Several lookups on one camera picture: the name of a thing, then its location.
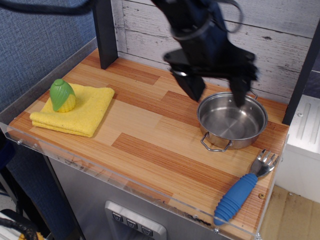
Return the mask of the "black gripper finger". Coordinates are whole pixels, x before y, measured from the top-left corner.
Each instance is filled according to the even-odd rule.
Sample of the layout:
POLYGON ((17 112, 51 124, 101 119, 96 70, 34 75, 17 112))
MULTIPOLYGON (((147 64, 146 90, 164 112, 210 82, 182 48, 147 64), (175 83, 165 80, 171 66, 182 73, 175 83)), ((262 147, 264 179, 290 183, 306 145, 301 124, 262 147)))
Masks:
POLYGON ((190 99, 198 102, 206 88, 202 77, 171 69, 171 73, 190 99))
POLYGON ((231 77, 228 80, 236 106, 243 106, 247 92, 251 90, 251 79, 245 75, 241 75, 231 77))

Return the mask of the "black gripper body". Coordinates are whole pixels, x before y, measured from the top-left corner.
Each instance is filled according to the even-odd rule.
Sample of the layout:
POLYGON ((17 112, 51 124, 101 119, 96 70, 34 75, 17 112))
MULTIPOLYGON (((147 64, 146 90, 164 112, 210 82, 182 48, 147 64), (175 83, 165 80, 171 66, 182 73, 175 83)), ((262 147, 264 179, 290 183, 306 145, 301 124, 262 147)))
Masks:
POLYGON ((181 48, 168 52, 164 60, 173 69, 203 77, 256 80, 256 56, 233 45, 228 34, 213 23, 189 32, 171 30, 181 48))

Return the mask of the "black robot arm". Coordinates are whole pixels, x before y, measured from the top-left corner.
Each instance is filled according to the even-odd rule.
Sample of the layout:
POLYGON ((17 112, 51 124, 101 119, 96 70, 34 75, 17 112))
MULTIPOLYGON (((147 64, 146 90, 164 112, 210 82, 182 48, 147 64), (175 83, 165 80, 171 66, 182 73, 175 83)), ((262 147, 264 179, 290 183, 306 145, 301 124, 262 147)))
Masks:
POLYGON ((229 81, 235 104, 245 103, 251 82, 257 80, 255 55, 233 45, 216 0, 155 0, 170 24, 172 37, 181 48, 163 59, 179 86, 194 101, 206 87, 204 77, 229 81))

